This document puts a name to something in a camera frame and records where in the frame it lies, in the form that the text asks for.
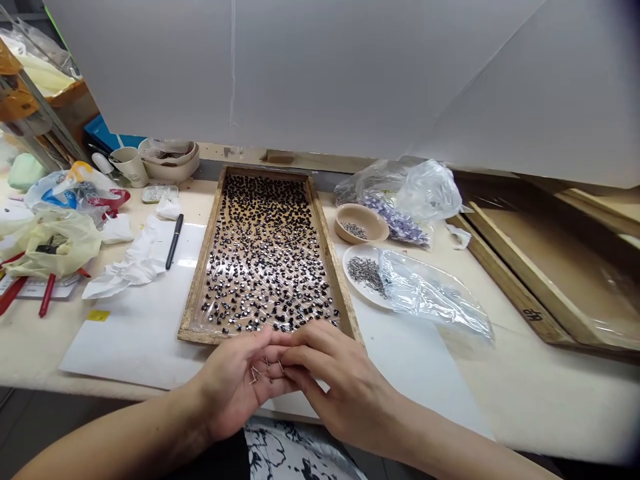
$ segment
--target yellow plastic bag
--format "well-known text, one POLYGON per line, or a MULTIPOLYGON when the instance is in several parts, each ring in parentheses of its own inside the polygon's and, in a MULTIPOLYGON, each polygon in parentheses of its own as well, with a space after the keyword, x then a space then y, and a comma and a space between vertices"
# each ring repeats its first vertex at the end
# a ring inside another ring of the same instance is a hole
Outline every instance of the yellow plastic bag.
POLYGON ((24 256, 5 265, 10 275, 40 277, 49 274, 65 277, 96 257, 102 242, 93 220, 75 210, 51 209, 36 212, 28 219, 0 224, 0 240, 11 235, 15 244, 0 251, 0 257, 11 258, 20 252, 24 256), (39 245, 58 245, 55 254, 36 251, 39 245))

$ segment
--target patterned fabric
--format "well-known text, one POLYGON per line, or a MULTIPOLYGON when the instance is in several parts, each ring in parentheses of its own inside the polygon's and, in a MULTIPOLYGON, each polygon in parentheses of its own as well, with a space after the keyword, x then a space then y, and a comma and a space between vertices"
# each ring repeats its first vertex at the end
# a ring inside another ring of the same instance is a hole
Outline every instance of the patterned fabric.
POLYGON ((367 480, 321 427, 252 417, 244 432, 251 480, 367 480))

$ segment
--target table surface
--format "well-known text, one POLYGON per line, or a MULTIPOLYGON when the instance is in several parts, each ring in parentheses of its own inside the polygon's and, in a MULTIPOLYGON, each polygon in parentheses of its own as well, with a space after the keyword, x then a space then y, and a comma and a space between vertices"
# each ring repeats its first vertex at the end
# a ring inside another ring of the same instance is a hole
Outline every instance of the table surface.
MULTIPOLYGON (((206 224, 215 188, 216 182, 209 181, 181 184, 186 222, 206 224)), ((0 198, 10 193, 13 191, 5 178, 0 177, 0 198)), ((135 231, 154 212, 155 205, 140 202, 140 189, 131 193, 122 212, 130 214, 135 231)), ((320 198, 332 225, 333 196, 320 193, 320 198)), ((472 254, 454 250, 454 240, 444 226, 436 229, 433 244, 430 251, 417 247, 406 250, 461 280, 493 324, 492 347, 446 329, 440 333, 496 440, 522 451, 600 463, 623 462, 628 448, 634 446, 640 424, 640 368, 544 344, 472 254)), ((128 246, 104 245, 92 272, 120 260, 128 246)), ((44 320, 37 315, 38 301, 12 304, 0 318, 0 385, 126 399, 160 394, 153 388, 57 369, 93 305, 80 296, 79 289, 68 302, 52 302, 44 320)))

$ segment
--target wooden tray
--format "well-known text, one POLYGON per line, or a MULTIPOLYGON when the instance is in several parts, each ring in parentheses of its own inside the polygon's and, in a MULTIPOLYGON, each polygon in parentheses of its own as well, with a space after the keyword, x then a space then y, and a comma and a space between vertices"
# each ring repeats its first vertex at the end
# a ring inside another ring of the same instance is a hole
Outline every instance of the wooden tray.
POLYGON ((471 241, 467 248, 538 337, 551 345, 563 347, 579 345, 462 215, 447 219, 447 222, 471 234, 471 241))
MULTIPOLYGON (((640 239, 640 187, 622 190, 582 185, 580 188, 560 180, 530 175, 521 177, 614 232, 640 239)), ((638 242, 632 245, 640 248, 638 242)))
POLYGON ((182 321, 178 330, 178 338, 180 340, 186 340, 196 343, 207 343, 210 345, 218 345, 226 338, 227 335, 221 335, 219 332, 207 331, 198 328, 194 328, 193 321, 200 313, 201 303, 203 298, 203 285, 206 282, 206 272, 208 266, 209 252, 213 247, 213 240, 215 237, 215 231, 217 222, 219 219, 220 208, 222 199, 225 192, 225 184, 230 175, 240 175, 244 177, 262 177, 267 179, 276 179, 284 181, 300 182, 304 186, 305 195, 309 202, 309 210, 311 217, 311 224, 317 230, 317 241, 320 259, 324 266, 324 270, 327 274, 326 283, 329 284, 329 291, 332 294, 333 303, 331 308, 336 308, 340 312, 339 326, 346 335, 350 336, 362 346, 364 341, 360 328, 355 317, 355 311, 351 303, 349 291, 347 289, 346 279, 340 269, 340 262, 333 248, 333 240, 331 239, 331 233, 327 228, 327 221, 325 219, 320 199, 315 190, 313 179, 311 176, 282 172, 271 169, 256 169, 246 167, 223 167, 218 181, 218 186, 215 194, 215 200, 213 202, 213 208, 211 209, 211 215, 209 216, 209 222, 205 231, 202 248, 198 258, 195 274, 191 283, 191 289, 187 298, 187 303, 183 313, 182 321))
POLYGON ((477 186, 471 191, 463 194, 475 213, 465 218, 574 340, 640 350, 638 285, 554 218, 543 192, 495 185, 484 193, 477 186), (613 282, 626 295, 612 289, 613 282))

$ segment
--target human hand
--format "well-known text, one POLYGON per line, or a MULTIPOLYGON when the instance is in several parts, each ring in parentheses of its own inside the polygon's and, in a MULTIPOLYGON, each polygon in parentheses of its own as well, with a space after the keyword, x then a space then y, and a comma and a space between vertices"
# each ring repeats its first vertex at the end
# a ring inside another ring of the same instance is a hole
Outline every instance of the human hand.
POLYGON ((327 322, 310 322, 294 332, 281 362, 334 437, 376 455, 394 456, 394 444, 401 443, 397 413, 407 399, 356 341, 327 322), (328 384, 329 391, 312 376, 328 384))
POLYGON ((278 365, 290 343, 290 334, 268 328, 243 333, 218 346, 190 380, 212 441, 232 436, 268 399, 298 390, 278 365))

